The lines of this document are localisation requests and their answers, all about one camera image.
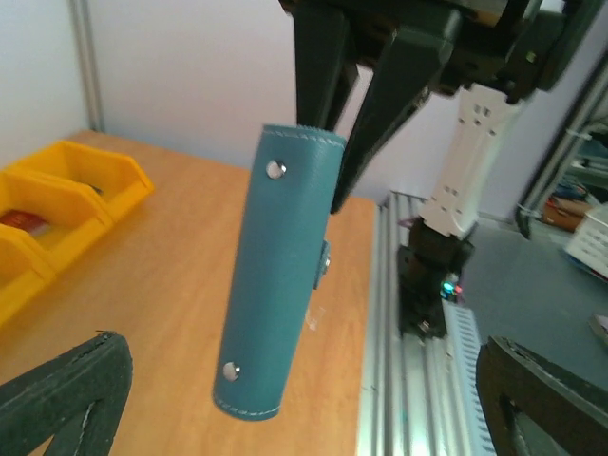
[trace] stitching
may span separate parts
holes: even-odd
[[[274,413],[275,411],[278,410],[278,407],[275,407],[273,409],[266,410],[266,411],[247,411],[247,410],[241,410],[240,408],[232,407],[232,406],[226,404],[224,401],[222,401],[221,399],[219,399],[218,395],[215,394],[215,393],[213,395],[213,398],[216,400],[216,402],[219,404],[219,406],[222,407],[223,409],[232,411],[233,413],[238,413],[239,415],[263,416],[263,415],[268,415],[269,413]]]
[[[336,145],[338,147],[344,147],[344,144],[342,142],[327,140],[325,138],[320,138],[317,136],[305,135],[304,133],[284,133],[282,131],[264,130],[262,134],[274,135],[274,136],[280,136],[280,137],[286,137],[286,138],[298,138],[300,140],[318,141],[318,142],[324,143],[324,144],[331,144],[331,145]]]

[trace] metal rivet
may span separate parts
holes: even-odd
[[[226,380],[228,380],[229,382],[234,382],[235,380],[238,379],[238,373],[240,372],[240,367],[237,366],[233,362],[229,362],[229,363],[224,364],[222,372],[223,372],[224,378]]]
[[[281,161],[272,160],[266,165],[266,174],[270,179],[281,179],[285,175],[286,171],[287,167]]]

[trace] storage bin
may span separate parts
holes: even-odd
[[[131,157],[70,141],[57,142],[11,168],[25,168],[44,178],[80,184],[115,221],[154,189]]]
[[[608,277],[608,204],[587,212],[565,250],[599,275]]]
[[[112,227],[110,216],[81,184],[43,179],[17,168],[0,173],[0,219],[24,213],[41,218],[42,229],[27,232],[3,225],[3,230],[9,229],[55,272]]]
[[[18,231],[0,224],[0,326],[55,278]]]

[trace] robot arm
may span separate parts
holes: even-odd
[[[431,92],[461,92],[444,169],[399,256],[401,331],[442,336],[442,284],[460,275],[472,253],[468,238],[503,138],[525,100],[559,79],[602,1],[566,1],[562,13],[542,9],[540,0],[281,4],[294,17],[298,124],[334,129],[356,65],[374,71],[346,144],[332,213]]]

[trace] white wall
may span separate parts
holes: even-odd
[[[0,0],[0,167],[82,128],[67,0]]]
[[[89,0],[109,133],[249,166],[265,123],[295,120],[292,20],[277,0]],[[507,217],[605,48],[608,8],[552,94],[507,140],[482,210]],[[370,73],[338,131],[347,134]],[[426,197],[447,152],[457,100],[433,97],[370,165],[355,193]]]

